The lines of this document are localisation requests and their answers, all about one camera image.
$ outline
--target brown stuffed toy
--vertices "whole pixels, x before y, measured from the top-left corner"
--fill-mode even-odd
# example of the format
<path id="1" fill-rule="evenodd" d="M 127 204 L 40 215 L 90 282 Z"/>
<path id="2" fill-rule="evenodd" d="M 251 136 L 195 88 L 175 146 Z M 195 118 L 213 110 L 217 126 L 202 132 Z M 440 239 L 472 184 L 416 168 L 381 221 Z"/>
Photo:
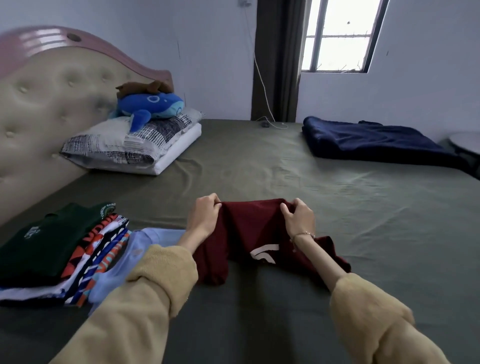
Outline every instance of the brown stuffed toy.
<path id="1" fill-rule="evenodd" d="M 171 94 L 173 92 L 173 86 L 164 81 L 153 81 L 149 84 L 142 84 L 141 82 L 127 82 L 116 87 L 116 89 L 118 90 L 117 98 L 119 99 L 134 94 L 156 95 L 159 92 L 163 92 L 165 94 Z"/>

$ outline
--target blue whale plush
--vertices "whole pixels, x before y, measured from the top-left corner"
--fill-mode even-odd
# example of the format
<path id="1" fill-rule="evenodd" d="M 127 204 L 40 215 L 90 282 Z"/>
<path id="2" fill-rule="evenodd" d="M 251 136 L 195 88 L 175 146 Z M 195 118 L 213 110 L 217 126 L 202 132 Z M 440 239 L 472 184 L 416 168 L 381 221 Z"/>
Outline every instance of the blue whale plush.
<path id="1" fill-rule="evenodd" d="M 117 114 L 131 117 L 130 132 L 139 131 L 150 119 L 169 119 L 182 111 L 185 103 L 175 94 L 134 94 L 118 100 Z"/>

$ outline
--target maroon shirt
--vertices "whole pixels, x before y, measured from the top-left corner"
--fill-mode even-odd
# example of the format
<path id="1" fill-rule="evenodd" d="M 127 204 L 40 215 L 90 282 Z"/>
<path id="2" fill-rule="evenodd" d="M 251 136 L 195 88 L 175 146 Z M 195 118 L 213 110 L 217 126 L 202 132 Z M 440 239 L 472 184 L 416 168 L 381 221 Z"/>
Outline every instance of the maroon shirt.
<path id="1" fill-rule="evenodd" d="M 319 276 L 310 260 L 290 242 L 280 204 L 293 212 L 295 207 L 283 200 L 222 202 L 215 230 L 200 245 L 193 258 L 198 282 L 223 284 L 228 276 L 227 259 L 248 263 L 263 260 L 294 273 Z M 350 264 L 335 254 L 329 236 L 316 238 L 319 244 L 346 272 Z"/>

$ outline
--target dark green shirt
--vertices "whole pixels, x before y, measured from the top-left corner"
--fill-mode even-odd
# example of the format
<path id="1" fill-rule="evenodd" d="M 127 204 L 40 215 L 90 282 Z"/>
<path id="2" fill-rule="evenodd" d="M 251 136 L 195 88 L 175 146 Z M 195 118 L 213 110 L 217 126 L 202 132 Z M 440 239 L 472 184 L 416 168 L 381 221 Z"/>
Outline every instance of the dark green shirt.
<path id="1" fill-rule="evenodd" d="M 18 231 L 0 247 L 0 287 L 58 284 L 80 240 L 114 210 L 111 202 L 71 203 Z"/>

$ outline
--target tufted headboard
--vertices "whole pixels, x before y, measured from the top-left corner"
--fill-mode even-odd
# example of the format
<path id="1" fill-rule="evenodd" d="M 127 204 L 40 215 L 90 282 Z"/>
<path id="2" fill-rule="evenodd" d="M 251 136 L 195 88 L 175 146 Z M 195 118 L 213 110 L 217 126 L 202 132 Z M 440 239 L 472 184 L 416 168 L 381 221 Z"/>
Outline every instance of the tufted headboard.
<path id="1" fill-rule="evenodd" d="M 103 121 L 116 86 L 170 82 L 83 31 L 44 26 L 0 35 L 0 225 L 87 173 L 58 155 Z"/>

